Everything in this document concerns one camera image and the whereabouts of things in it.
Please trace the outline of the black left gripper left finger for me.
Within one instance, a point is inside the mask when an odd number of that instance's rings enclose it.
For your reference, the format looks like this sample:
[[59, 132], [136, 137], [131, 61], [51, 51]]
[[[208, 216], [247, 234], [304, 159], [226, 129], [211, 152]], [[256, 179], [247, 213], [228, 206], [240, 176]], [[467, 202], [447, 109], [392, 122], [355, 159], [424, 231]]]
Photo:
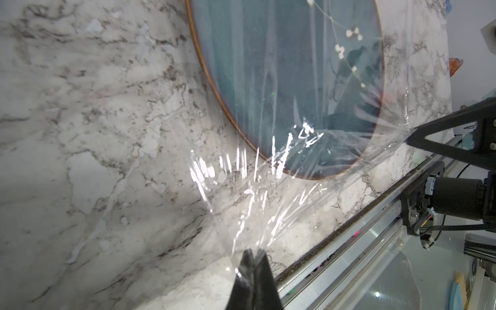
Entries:
[[254, 309], [254, 255], [252, 250], [243, 252], [242, 259], [236, 271], [226, 310]]

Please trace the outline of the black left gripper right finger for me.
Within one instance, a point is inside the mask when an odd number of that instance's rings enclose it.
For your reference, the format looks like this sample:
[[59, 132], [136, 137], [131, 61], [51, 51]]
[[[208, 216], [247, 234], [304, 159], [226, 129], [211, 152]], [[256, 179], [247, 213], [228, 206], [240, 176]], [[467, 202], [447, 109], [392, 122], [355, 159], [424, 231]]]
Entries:
[[264, 250], [259, 250], [254, 259], [254, 308], [257, 310], [284, 310], [268, 255]]

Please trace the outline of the clear plastic wrap sheet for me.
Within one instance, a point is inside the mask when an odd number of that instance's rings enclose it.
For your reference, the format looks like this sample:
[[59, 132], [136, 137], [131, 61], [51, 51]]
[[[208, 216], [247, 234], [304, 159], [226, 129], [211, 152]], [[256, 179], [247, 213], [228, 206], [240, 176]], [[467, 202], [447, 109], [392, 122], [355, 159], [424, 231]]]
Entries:
[[187, 1], [233, 139], [191, 176], [238, 264], [392, 154], [408, 116], [411, 1]]

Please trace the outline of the dark teal round plate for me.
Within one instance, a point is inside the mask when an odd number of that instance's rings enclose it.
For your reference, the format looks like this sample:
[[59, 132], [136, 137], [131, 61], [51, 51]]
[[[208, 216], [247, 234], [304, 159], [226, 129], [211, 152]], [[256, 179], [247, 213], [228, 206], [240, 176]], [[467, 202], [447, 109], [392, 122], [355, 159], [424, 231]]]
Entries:
[[279, 173], [324, 180], [365, 155], [385, 79], [376, 1], [188, 1], [187, 14], [220, 106]]

